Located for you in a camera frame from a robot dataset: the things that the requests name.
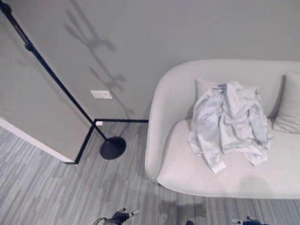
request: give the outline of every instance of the sofa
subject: sofa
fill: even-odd
[[[300,135],[272,129],[283,93],[284,74],[300,72],[300,62],[198,60],[183,63],[160,80],[152,101],[145,170],[170,190],[200,196],[300,198]],[[259,85],[263,110],[274,140],[268,160],[253,166],[240,152],[224,155],[227,167],[214,174],[189,146],[196,79]]]

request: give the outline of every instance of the white baseboard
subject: white baseboard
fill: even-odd
[[[4,120],[3,118],[0,118],[0,127],[3,127],[4,129],[10,131],[11,133],[15,134],[16,136],[22,138],[23,140],[29,142],[30,144],[38,147],[39,149],[47,152],[48,154],[58,158],[59,160],[65,162],[65,163],[73,163],[74,161],[63,156],[62,154],[56,152],[55,150],[51,149],[47,145],[41,143],[37,139],[31,137],[29,134],[23,132],[19,128],[15,127],[13,124],[9,123],[8,121]]]

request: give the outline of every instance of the black lamp base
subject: black lamp base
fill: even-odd
[[[126,141],[121,137],[108,138],[100,148],[100,155],[104,159],[115,159],[123,154],[126,149]]]

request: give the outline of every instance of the sofa seat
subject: sofa seat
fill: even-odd
[[[300,198],[300,135],[275,131],[268,161],[253,166],[243,153],[223,155],[226,168],[214,174],[189,144],[191,120],[171,130],[157,181],[164,187],[192,195],[238,198]]]

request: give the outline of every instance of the sofa cushion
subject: sofa cushion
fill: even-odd
[[[300,134],[300,74],[286,75],[284,93],[273,128]]]
[[[189,144],[191,120],[178,122],[169,134],[157,181],[185,194],[239,198],[300,198],[300,135],[271,129],[268,161],[253,166],[243,153],[224,155],[226,168],[214,174]]]

